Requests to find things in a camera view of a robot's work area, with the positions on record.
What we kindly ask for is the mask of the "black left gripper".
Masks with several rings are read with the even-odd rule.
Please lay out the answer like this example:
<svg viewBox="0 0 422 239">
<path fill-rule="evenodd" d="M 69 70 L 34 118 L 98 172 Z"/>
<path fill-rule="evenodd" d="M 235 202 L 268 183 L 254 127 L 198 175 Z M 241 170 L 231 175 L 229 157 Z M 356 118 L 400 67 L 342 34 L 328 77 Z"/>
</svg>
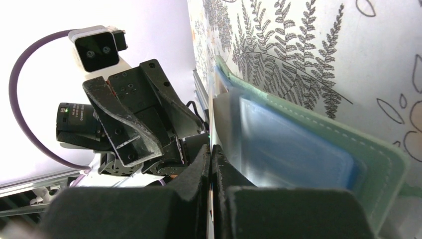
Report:
<svg viewBox="0 0 422 239">
<path fill-rule="evenodd" d="M 82 87 L 89 103 L 58 106 L 56 138 L 100 154 L 99 174 L 177 175 L 210 141 L 195 105 L 181 101 L 156 59 Z"/>
</svg>

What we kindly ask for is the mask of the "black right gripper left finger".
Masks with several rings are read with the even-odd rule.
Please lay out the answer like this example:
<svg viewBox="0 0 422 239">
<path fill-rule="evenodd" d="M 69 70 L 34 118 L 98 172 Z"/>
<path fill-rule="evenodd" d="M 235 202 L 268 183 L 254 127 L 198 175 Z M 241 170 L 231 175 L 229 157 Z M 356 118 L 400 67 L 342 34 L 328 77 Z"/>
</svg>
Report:
<svg viewBox="0 0 422 239">
<path fill-rule="evenodd" d="M 39 225 L 44 239 L 204 239 L 210 151 L 165 186 L 64 190 Z"/>
</svg>

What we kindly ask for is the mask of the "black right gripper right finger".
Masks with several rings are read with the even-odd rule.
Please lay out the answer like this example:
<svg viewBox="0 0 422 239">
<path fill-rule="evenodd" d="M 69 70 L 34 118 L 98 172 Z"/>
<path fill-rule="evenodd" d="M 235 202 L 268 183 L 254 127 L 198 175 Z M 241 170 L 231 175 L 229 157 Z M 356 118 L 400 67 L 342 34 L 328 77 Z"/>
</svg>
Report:
<svg viewBox="0 0 422 239">
<path fill-rule="evenodd" d="M 372 239 L 362 206 L 348 191 L 260 188 L 214 145 L 213 232 L 217 239 Z"/>
</svg>

